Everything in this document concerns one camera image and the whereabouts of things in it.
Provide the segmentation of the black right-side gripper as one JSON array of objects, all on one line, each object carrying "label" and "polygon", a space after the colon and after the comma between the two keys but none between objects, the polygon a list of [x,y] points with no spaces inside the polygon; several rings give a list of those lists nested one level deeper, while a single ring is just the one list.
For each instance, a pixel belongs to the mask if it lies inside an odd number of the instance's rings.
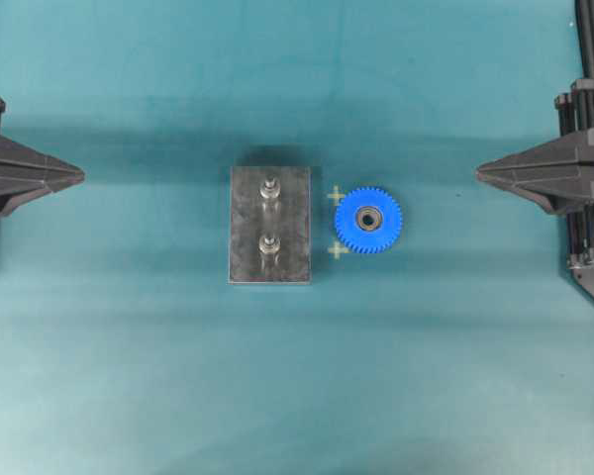
[{"label": "black right-side gripper", "polygon": [[484,163],[476,178],[537,204],[549,215],[568,214],[568,267],[594,268],[594,181],[516,177],[522,169],[594,165],[594,79],[576,80],[554,105],[562,137]]}]

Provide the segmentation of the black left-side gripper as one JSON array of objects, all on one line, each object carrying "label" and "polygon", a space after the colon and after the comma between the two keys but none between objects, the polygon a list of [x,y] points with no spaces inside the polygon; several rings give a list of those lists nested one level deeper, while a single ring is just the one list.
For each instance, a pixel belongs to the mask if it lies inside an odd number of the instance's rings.
[{"label": "black left-side gripper", "polygon": [[[1,117],[5,110],[6,103],[0,98],[0,128]],[[10,216],[24,204],[80,184],[85,179],[85,173],[77,166],[52,155],[38,152],[1,135],[0,165],[67,172],[69,175],[33,181],[0,178],[0,218]]]}]

